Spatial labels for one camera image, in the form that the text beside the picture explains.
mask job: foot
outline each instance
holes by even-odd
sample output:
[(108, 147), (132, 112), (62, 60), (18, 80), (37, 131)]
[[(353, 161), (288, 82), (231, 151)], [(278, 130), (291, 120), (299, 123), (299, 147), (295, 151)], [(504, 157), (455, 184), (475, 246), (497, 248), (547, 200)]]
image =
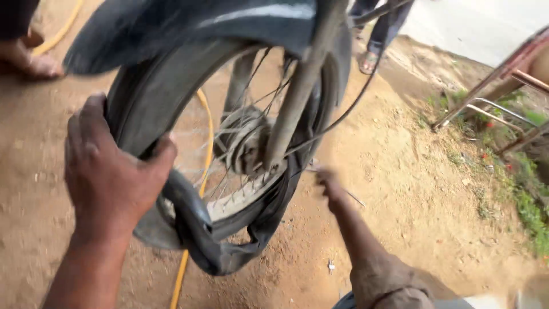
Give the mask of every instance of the foot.
[(358, 56), (358, 69), (360, 72), (366, 75), (371, 75), (373, 73), (374, 67), (376, 66), (378, 56), (372, 52), (365, 52)]
[(63, 68), (48, 55), (33, 56), (23, 39), (0, 41), (0, 61), (7, 62), (32, 79), (55, 79)]

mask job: dirt ground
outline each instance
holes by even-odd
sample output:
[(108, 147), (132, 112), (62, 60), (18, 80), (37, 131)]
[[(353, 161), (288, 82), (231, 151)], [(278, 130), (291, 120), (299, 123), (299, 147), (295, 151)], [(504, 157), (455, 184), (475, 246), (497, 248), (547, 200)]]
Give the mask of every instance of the dirt ground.
[[(55, 57), (63, 58), (98, 4), (85, 3), (53, 50)], [(51, 37), (73, 5), (44, 0), (36, 22)], [(442, 85), (470, 87), (486, 68), (454, 63), (451, 55), (402, 37), (387, 55), (362, 103), (326, 136), (317, 158), (366, 204), (360, 213), (387, 250), (459, 295), (506, 294), (546, 271), (529, 252), (512, 205), (501, 205), (498, 221), (478, 217), (472, 188), (486, 185), (485, 179), (447, 158), (449, 150), (472, 151), (471, 145), (451, 128), (433, 134), (417, 124), (417, 112), (428, 110), (426, 97)], [(40, 305), (74, 226), (63, 183), (66, 121), (90, 93), (108, 90), (113, 78), (110, 73), (38, 84), (0, 79), (0, 307)], [(341, 111), (365, 81), (353, 62)], [(180, 254), (133, 240), (119, 307), (168, 307)], [(208, 277), (190, 262), (180, 307), (330, 308), (350, 290), (349, 272), (336, 222), (312, 175), (305, 174), (261, 257), (222, 278)]]

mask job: yellow hose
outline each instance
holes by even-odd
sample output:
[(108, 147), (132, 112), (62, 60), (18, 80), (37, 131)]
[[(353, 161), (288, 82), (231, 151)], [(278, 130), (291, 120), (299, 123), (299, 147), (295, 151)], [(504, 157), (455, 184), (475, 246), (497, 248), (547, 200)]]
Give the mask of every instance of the yellow hose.
[[(36, 55), (43, 54), (46, 51), (49, 51), (55, 45), (57, 45), (59, 41), (61, 41), (61, 39), (66, 35), (66, 33), (74, 24), (74, 21), (76, 20), (76, 17), (78, 16), (78, 12), (82, 8), (83, 3), (84, 3), (83, 0), (78, 0), (78, 2), (76, 3), (76, 7), (72, 10), (69, 20), (67, 20), (65, 25), (55, 34), (55, 36), (51, 40), (33, 49), (32, 50), (33, 55), (36, 56)], [(208, 114), (208, 153), (206, 154), (206, 160), (204, 162), (204, 171), (201, 177), (202, 185), (200, 186), (200, 190), (198, 191), (198, 193), (200, 194), (200, 197), (202, 197), (204, 195), (204, 190), (206, 189), (206, 181), (208, 179), (208, 168), (210, 167), (213, 151), (214, 151), (214, 122), (212, 121), (212, 118), (211, 118), (211, 112), (210, 112), (210, 107), (208, 106), (208, 100), (206, 99), (206, 95), (204, 94), (202, 89), (198, 89), (197, 97), (198, 97), (198, 100), (200, 101), (200, 104)], [(170, 303), (170, 309), (177, 308), (177, 303), (179, 301), (179, 295), (181, 292), (181, 285), (183, 283), (183, 276), (185, 275), (185, 270), (187, 269), (188, 260), (189, 260), (189, 251), (184, 250), (183, 256), (181, 256), (181, 262), (179, 263), (179, 270), (177, 271), (175, 286), (173, 287), (173, 295)]]
[(76, 20), (76, 17), (78, 16), (78, 12), (82, 8), (82, 5), (84, 4), (84, 0), (78, 0), (76, 3), (76, 6), (72, 10), (72, 13), (70, 14), (69, 20), (65, 23), (65, 25), (53, 36), (53, 38), (49, 41), (46, 41), (45, 43), (41, 44), (40, 46), (36, 47), (32, 50), (32, 55), (37, 56), (40, 54), (45, 53), (46, 51), (49, 51), (61, 41), (61, 39), (66, 35), (66, 33), (69, 31), (69, 29), (72, 27), (72, 24)]
[[(208, 153), (206, 154), (206, 160), (204, 162), (204, 172), (202, 173), (202, 186), (198, 193), (200, 197), (204, 195), (204, 189), (206, 189), (206, 181), (208, 179), (208, 168), (210, 167), (212, 155), (214, 152), (214, 122), (211, 119), (210, 107), (208, 106), (208, 101), (206, 100), (206, 95), (202, 89), (198, 89), (197, 97), (200, 101), (202, 107), (206, 110), (208, 114)], [(177, 277), (175, 280), (175, 286), (173, 287), (172, 301), (170, 303), (170, 309), (176, 309), (177, 303), (179, 302), (179, 295), (181, 292), (181, 285), (183, 283), (183, 275), (185, 275), (185, 270), (187, 269), (187, 261), (189, 260), (189, 251), (183, 251), (183, 256), (181, 257), (181, 262), (179, 263), (179, 271), (177, 272)]]

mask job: front fork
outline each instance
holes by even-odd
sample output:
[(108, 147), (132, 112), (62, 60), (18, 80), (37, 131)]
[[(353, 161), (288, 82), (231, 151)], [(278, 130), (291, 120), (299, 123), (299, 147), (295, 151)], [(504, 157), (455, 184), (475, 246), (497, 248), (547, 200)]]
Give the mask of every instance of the front fork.
[[(312, 44), (295, 68), (292, 82), (269, 136), (263, 158), (265, 170), (276, 170), (284, 158), (326, 55), (333, 47), (339, 27), (346, 21), (347, 4), (347, 0), (318, 1), (317, 26)], [(225, 114), (242, 106), (244, 100), (240, 94), (248, 86), (254, 59), (255, 53), (252, 53), (235, 62), (225, 101)]]

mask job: wheel hub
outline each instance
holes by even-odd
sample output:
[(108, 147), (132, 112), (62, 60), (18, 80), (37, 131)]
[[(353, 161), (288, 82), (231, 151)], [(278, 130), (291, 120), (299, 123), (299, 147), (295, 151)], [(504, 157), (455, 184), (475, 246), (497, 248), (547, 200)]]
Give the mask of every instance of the wheel hub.
[(268, 118), (254, 106), (239, 109), (220, 125), (214, 153), (227, 169), (251, 178), (261, 174), (261, 159), (271, 131)]

